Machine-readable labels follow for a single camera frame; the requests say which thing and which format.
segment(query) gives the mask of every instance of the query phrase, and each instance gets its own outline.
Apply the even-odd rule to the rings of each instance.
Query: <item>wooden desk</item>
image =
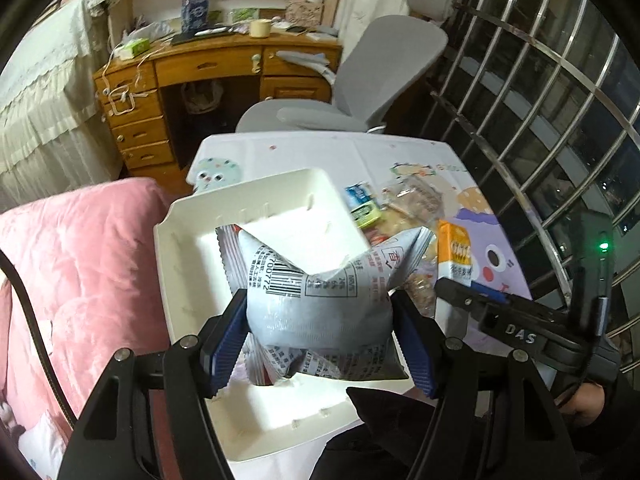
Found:
[[[337,41],[314,41],[306,36],[272,34],[253,39],[236,34],[222,38],[192,41],[161,48],[138,68],[143,56],[126,62],[111,62],[106,79],[113,90],[129,85],[136,96],[114,106],[104,94],[101,68],[94,74],[98,98],[107,124],[129,171],[150,176],[161,185],[182,178],[180,168],[191,162],[200,139],[185,127],[186,109],[180,95],[182,83],[221,78],[228,124],[235,129],[242,114],[259,100],[278,98],[316,99],[329,102],[331,87],[312,70],[286,63],[276,56],[279,50],[309,54],[324,53],[336,70],[342,47]]]

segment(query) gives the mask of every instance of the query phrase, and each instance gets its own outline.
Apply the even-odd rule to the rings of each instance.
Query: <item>white plastic tray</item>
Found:
[[[198,333],[231,299],[215,229],[239,224],[308,273],[369,248],[328,175],[298,170],[180,199],[155,228],[162,302],[172,342]],[[338,430],[357,414],[348,386],[404,392],[411,380],[349,382],[295,374],[277,386],[232,380],[209,415],[228,460],[287,449]]]

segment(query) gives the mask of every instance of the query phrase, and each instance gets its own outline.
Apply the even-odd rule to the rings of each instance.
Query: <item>gray office chair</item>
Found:
[[[454,0],[407,0],[409,8],[443,22]],[[335,75],[324,55],[279,51],[288,62],[309,67],[333,87],[332,104],[310,99],[273,99],[247,110],[236,132],[282,130],[383,130],[394,100],[438,59],[447,35],[437,25],[409,16],[382,16],[369,24]]]

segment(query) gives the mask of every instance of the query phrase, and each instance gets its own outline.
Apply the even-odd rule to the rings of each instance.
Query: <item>pink blanket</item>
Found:
[[[44,332],[51,327],[50,358],[76,415],[118,348],[145,353],[169,345],[153,227],[170,202],[155,181],[130,178],[0,216],[0,248],[20,273],[38,323]],[[8,283],[0,285],[0,389],[27,429],[49,410],[70,434]]]

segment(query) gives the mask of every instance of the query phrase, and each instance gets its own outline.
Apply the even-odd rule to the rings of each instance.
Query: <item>phone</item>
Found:
[[[286,32],[306,32],[307,28],[306,27],[301,27],[300,25],[292,25],[291,27],[289,27]]]

